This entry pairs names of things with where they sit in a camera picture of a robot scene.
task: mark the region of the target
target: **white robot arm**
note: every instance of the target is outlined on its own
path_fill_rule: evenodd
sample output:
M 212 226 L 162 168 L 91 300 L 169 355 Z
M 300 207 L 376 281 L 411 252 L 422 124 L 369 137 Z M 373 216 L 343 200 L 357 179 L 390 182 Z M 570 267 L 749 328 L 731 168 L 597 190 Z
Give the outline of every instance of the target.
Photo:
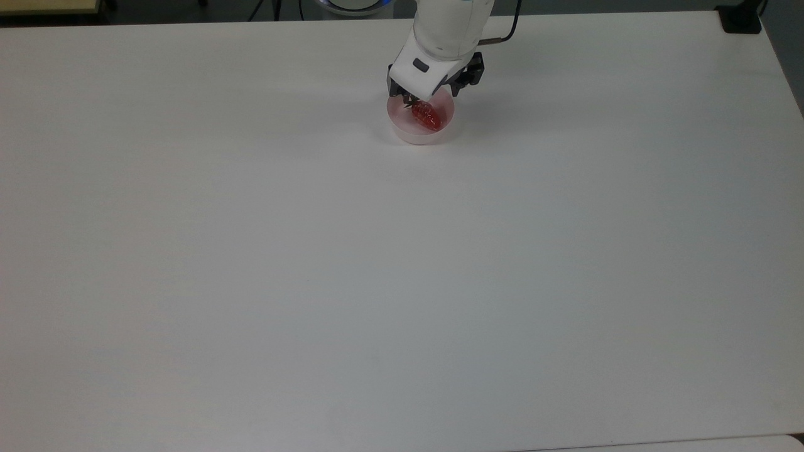
M 475 52 L 494 0 L 416 0 L 408 40 L 388 69 L 388 94 L 406 103 L 428 101 L 444 84 L 453 96 L 477 84 L 482 56 Z

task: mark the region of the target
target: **black cable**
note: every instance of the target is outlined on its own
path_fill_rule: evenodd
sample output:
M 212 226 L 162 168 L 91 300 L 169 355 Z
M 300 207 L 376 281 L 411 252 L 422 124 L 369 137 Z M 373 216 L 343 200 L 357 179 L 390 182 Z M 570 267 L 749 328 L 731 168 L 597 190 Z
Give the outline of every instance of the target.
M 478 42 L 478 46 L 485 46 L 487 44 L 504 43 L 508 39 L 510 39 L 511 36 L 513 36 L 514 32 L 516 31 L 516 24 L 517 24 L 517 22 L 519 22 L 519 11 L 521 9 L 522 9 L 522 0 L 516 0 L 516 10 L 514 11 L 514 23 L 511 24 L 511 31 L 508 32 L 508 36 L 506 36 L 504 38 L 480 39 L 480 41 Z
M 248 16 L 248 21 L 249 22 L 251 22 L 254 19 L 254 16 L 256 15 L 257 11 L 260 9 L 260 6 L 262 6 L 263 1 L 264 0 L 260 0 L 259 2 L 257 2 L 256 6 L 254 6 L 254 11 L 252 11 L 252 15 Z

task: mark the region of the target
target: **small bowl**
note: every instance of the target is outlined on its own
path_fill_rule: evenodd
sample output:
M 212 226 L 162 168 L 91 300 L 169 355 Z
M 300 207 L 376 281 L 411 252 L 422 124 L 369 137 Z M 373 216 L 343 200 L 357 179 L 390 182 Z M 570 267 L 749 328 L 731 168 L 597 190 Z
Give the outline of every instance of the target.
M 388 98 L 386 105 L 388 117 L 391 118 L 391 125 L 397 137 L 412 145 L 428 145 L 444 136 L 455 116 L 455 101 L 453 101 L 452 94 L 447 88 L 441 87 L 429 103 L 441 118 L 441 128 L 436 131 L 432 131 L 416 121 L 410 108 L 405 107 L 402 96 Z

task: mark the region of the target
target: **table surface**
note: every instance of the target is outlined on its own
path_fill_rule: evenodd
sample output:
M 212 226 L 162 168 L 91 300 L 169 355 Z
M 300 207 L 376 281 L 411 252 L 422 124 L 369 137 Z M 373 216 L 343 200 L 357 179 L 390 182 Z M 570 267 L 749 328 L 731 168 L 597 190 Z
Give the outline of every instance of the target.
M 660 442 L 592 449 L 563 449 L 564 452 L 804 452 L 804 445 L 790 436 L 712 439 L 707 441 Z
M 101 0 L 2 0 L 2 14 L 91 14 Z
M 413 147 L 409 27 L 0 30 L 0 450 L 804 430 L 804 121 L 766 35 L 523 17 Z

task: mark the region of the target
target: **strawberry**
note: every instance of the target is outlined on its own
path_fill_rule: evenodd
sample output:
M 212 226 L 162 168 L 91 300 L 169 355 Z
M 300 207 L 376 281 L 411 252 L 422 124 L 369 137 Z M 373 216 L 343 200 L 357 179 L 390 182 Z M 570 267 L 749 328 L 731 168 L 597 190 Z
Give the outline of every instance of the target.
M 432 130 L 433 132 L 441 128 L 441 118 L 430 103 L 425 101 L 413 102 L 411 113 L 416 118 L 416 122 L 424 127 Z

